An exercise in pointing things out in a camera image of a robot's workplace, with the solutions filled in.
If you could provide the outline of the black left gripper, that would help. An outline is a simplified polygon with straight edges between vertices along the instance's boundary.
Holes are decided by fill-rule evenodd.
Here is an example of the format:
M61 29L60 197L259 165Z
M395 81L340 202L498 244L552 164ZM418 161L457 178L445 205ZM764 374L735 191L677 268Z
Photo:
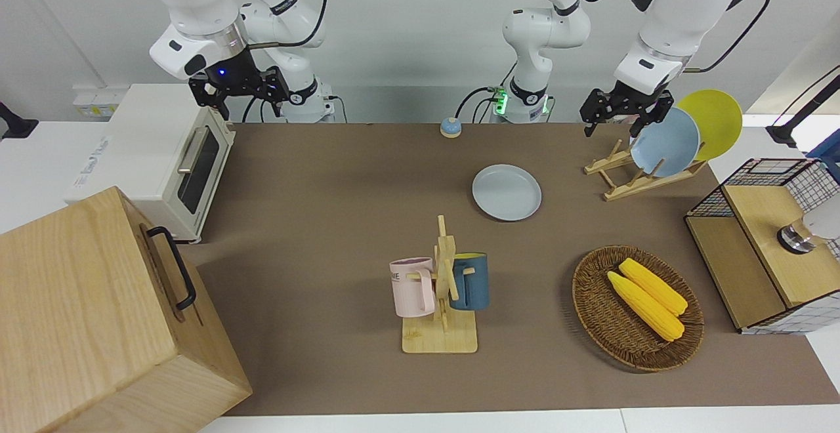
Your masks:
M599 120L609 120L618 115L638 114L640 133L653 124L661 123L674 104L674 96L667 84L655 87L654 92L644 93L623 81L616 81L610 91L592 89L580 107L580 117L586 124L584 134L591 137Z

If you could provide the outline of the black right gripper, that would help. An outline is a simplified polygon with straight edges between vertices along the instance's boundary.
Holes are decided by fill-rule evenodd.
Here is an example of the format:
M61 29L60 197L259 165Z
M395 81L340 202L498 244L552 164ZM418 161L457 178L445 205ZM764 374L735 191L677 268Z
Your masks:
M278 66L260 70L251 51L221 60L189 78L189 87L197 105L217 112L229 120L228 97L255 97L269 104L273 119L284 119L282 105L290 98L290 89Z

